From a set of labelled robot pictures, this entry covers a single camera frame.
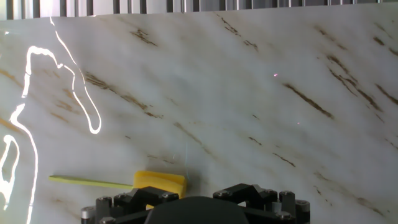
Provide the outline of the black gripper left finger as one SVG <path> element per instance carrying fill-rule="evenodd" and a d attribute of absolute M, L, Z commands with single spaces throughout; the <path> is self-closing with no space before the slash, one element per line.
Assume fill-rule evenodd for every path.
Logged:
<path fill-rule="evenodd" d="M 114 197 L 102 196 L 95 200 L 95 204 L 81 209 L 81 224 L 101 223 L 144 223 L 149 215 L 147 207 L 172 202 L 180 198 L 179 194 L 158 189 L 144 187 L 132 189 L 128 193 Z"/>

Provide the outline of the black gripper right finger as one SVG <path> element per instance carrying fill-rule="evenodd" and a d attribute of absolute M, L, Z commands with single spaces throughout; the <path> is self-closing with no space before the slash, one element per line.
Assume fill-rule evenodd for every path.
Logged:
<path fill-rule="evenodd" d="M 213 198 L 235 203 L 249 223 L 310 224 L 310 202 L 297 199 L 289 190 L 237 184 L 213 193 Z"/>

